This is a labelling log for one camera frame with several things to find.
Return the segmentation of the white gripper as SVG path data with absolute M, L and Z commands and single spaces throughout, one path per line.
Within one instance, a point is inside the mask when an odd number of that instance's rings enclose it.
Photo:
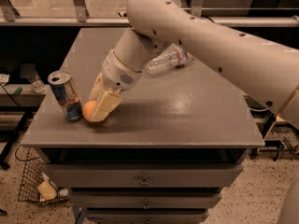
M 135 72 L 122 64 L 112 49 L 103 61 L 101 73 L 89 96 L 89 100 L 93 101 L 91 121 L 103 121 L 121 103 L 121 96 L 107 91 L 107 86 L 128 91 L 135 86 L 141 75 L 140 71 Z

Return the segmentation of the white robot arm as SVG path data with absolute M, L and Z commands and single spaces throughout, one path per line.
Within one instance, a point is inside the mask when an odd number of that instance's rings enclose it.
M 208 22 L 171 0 L 128 0 L 126 29 L 104 59 L 90 99 L 91 122 L 104 120 L 143 68 L 171 44 L 223 76 L 259 104 L 299 127 L 299 50 Z

